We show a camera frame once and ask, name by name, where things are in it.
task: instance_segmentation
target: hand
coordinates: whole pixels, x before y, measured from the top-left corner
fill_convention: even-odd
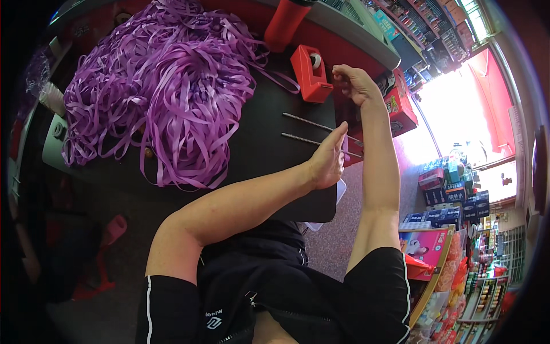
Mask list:
[[[336,85],[342,88],[342,93],[350,97],[357,106],[370,103],[370,101],[384,104],[378,85],[366,71],[352,68],[347,64],[335,64],[332,67],[332,74]]]
[[[317,148],[307,161],[315,189],[326,189],[336,184],[344,172],[342,142],[348,132],[348,123],[342,122]]]

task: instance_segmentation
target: red tape dispenser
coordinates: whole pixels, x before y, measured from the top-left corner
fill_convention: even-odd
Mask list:
[[[307,102],[323,103],[334,88],[327,82],[325,64],[319,50],[299,45],[290,58],[302,98]]]

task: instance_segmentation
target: red awning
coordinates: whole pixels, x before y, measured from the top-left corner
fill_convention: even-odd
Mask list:
[[[508,157],[515,154],[514,133],[508,115],[512,102],[500,69],[489,49],[466,61],[477,83],[483,116],[491,134],[493,152]]]

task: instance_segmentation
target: window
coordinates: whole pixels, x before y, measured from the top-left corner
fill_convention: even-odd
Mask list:
[[[487,38],[491,32],[487,29],[479,5],[474,0],[460,0],[460,2],[468,15],[468,20],[474,29],[474,35],[477,41],[479,42]]]
[[[510,161],[502,165],[478,171],[481,189],[489,190],[489,202],[498,202],[508,197],[516,196],[517,174],[516,162]]]

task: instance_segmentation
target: black table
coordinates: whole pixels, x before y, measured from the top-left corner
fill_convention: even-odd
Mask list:
[[[295,77],[287,54],[270,55],[267,70],[277,70],[292,78]],[[229,170],[220,187],[293,167],[308,160],[317,149],[315,145],[283,137],[281,133],[317,142],[321,142],[328,135],[324,129],[282,116],[283,112],[304,117],[327,127],[335,127],[332,96],[323,104],[307,103],[300,94],[290,93],[254,68],[251,68],[251,74],[257,82],[257,87],[254,96],[243,106],[239,130],[229,139]],[[141,174],[140,150],[133,146],[130,146],[119,161],[112,156],[106,159],[95,158],[85,166],[74,164],[68,168],[60,159],[60,141],[51,137],[53,125],[52,122],[42,158],[45,163],[74,177],[139,194],[148,199],[174,202],[180,206],[210,191],[184,192],[175,186],[159,188],[152,185]],[[155,157],[145,160],[145,173],[149,181],[156,182]],[[295,200],[277,211],[272,219],[328,222],[335,213],[336,185],[325,190],[315,190]]]

